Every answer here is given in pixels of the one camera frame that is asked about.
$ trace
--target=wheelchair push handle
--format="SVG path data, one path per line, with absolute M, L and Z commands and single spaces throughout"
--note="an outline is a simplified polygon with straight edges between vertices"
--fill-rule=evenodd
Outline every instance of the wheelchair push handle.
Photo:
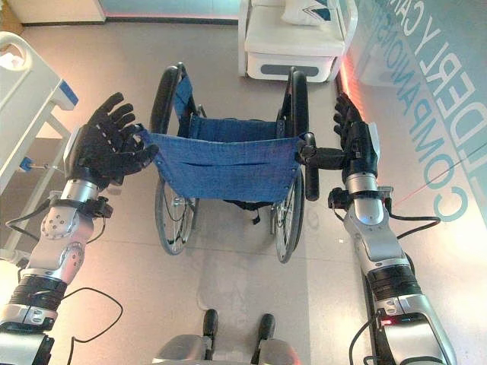
M 345 153 L 338 148 L 317 148 L 313 133 L 306 133 L 298 146 L 299 161 L 305 165 L 305 195 L 312 202 L 320 197 L 318 170 L 341 170 Z
M 313 133 L 306 133 L 304 134 L 304 144 L 300 148 L 300 157 L 303 159 L 302 151 L 304 155 L 306 153 L 316 150 L 317 143 L 314 139 Z M 315 202 L 320 197 L 320 175 L 317 167 L 312 167 L 308 164 L 305 164 L 304 168 L 304 194 L 306 199 L 312 202 Z

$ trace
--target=white pillow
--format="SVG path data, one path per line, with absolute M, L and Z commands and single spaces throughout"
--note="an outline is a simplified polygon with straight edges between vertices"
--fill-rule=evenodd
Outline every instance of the white pillow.
M 331 20 L 330 9 L 335 7 L 334 0 L 286 0 L 281 19 L 297 25 L 320 25 Z

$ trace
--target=robotic arm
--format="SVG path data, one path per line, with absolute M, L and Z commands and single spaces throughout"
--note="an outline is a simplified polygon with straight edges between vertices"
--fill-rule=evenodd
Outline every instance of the robotic arm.
M 84 261 L 93 219 L 110 218 L 108 199 L 98 196 L 110 183 L 137 173 L 154 159 L 158 147 L 144 148 L 135 135 L 141 125 L 121 93 L 112 95 L 88 123 L 74 133 L 65 152 L 67 183 L 51 201 L 40 228 L 40 241 L 23 270 L 21 281 L 0 312 L 0 363 L 47 364 L 54 340 L 57 308 Z
M 343 223 L 354 240 L 377 316 L 377 363 L 454 365 L 454 349 L 389 227 L 392 188 L 377 186 L 377 127 L 362 120 L 345 94 L 337 98 L 336 110 L 334 130 L 342 150 L 316 148 L 314 136 L 307 134 L 300 146 L 300 159 L 309 170 L 307 176 L 317 176 L 317 169 L 342 170 L 345 190 L 331 191 L 328 204 L 334 210 L 347 211 Z M 316 200 L 317 179 L 306 184 L 307 194 L 314 192 L 311 198 Z

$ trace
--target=black glove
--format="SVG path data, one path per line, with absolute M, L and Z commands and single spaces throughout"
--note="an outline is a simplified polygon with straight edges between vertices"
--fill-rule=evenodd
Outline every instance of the black glove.
M 338 113 L 333 116 L 333 120 L 337 122 L 338 125 L 333 127 L 333 131 L 340 136 L 340 146 L 345 150 L 346 139 L 349 135 L 350 127 L 354 122 L 363 122 L 363 119 L 357 107 L 345 93 L 341 93 L 336 98 L 335 110 Z
M 121 185 L 123 177 L 137 173 L 152 162 L 158 147 L 143 142 L 134 134 L 141 125 L 128 125 L 135 120 L 132 104 L 124 104 L 116 93 L 109 97 L 81 127 L 65 160 L 66 179 L 84 179 L 96 184 L 100 190 L 110 183 Z
M 347 94 L 336 98 L 338 112 L 333 120 L 338 123 L 333 130 L 340 136 L 340 145 L 345 152 L 342 180 L 356 173 L 372 173 L 377 176 L 377 155 L 372 145 L 367 123 Z

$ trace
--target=blue fabric seat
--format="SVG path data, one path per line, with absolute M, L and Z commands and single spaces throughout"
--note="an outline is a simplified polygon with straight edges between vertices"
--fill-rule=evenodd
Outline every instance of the blue fabric seat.
M 177 86 L 174 107 L 181 123 L 191 97 L 186 76 Z M 155 143 L 154 159 L 170 187 L 185 198 L 242 202 L 282 202 L 299 171 L 299 137 L 282 138 L 284 122 L 210 119 L 192 114 L 188 138 L 142 133 Z

